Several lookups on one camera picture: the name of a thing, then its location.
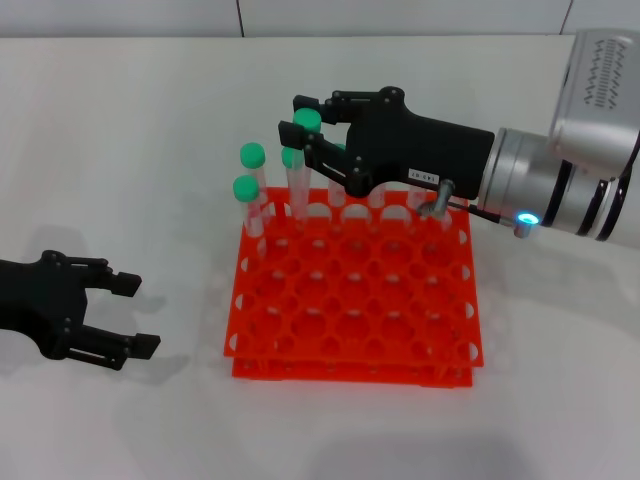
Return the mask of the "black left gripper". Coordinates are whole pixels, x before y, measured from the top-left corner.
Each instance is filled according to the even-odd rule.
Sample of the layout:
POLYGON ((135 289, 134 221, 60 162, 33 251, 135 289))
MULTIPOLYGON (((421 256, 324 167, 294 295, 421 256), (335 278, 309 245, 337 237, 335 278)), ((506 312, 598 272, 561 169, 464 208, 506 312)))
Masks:
POLYGON ((119 371, 128 359, 149 360, 158 335, 122 335, 81 324, 85 289, 133 297, 139 275, 115 273, 104 258, 70 257, 46 250, 39 260, 1 262, 1 328, 31 339, 50 360, 64 358, 119 371))

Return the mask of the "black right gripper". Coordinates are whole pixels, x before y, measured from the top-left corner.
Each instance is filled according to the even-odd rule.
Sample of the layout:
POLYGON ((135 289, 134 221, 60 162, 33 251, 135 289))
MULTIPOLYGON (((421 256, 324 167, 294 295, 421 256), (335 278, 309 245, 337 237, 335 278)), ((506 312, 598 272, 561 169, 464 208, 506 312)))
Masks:
POLYGON ((319 132, 280 121, 281 145, 300 150, 305 165, 344 187, 348 195, 368 195, 387 182, 436 190, 443 180, 453 194, 478 196, 495 140, 491 131, 417 115, 398 87, 378 92, 336 90, 324 102, 296 95, 293 109, 317 112, 323 123, 348 123, 346 150, 319 132))

